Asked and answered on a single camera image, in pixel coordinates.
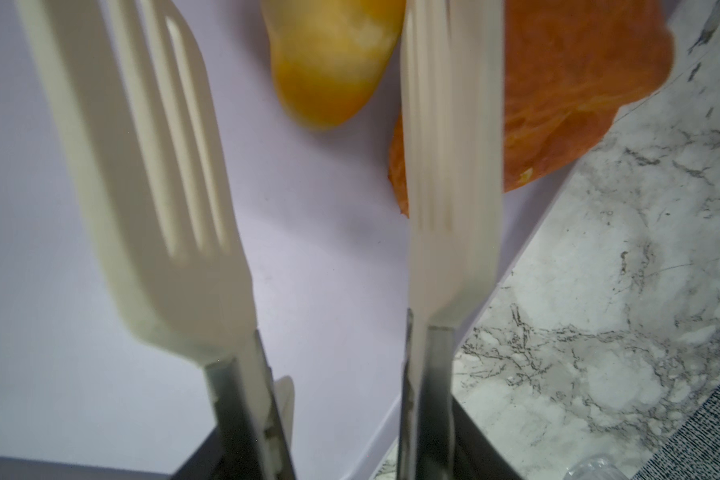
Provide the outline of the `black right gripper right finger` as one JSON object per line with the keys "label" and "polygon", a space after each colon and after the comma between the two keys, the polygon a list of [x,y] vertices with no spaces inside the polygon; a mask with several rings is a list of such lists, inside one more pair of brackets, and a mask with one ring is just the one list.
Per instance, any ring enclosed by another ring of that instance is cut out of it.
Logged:
{"label": "black right gripper right finger", "polygon": [[491,445],[455,397],[452,397],[452,415],[455,430],[455,480],[522,479]]}

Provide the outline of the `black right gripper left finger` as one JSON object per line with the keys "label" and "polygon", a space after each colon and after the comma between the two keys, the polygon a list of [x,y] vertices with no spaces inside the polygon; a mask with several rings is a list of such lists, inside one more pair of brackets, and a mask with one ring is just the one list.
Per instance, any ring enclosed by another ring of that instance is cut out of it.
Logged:
{"label": "black right gripper left finger", "polygon": [[[295,407],[294,384],[275,383],[274,393],[286,443],[291,446]],[[189,459],[172,475],[172,479],[222,479],[225,469],[221,440],[218,432],[212,430]]]}

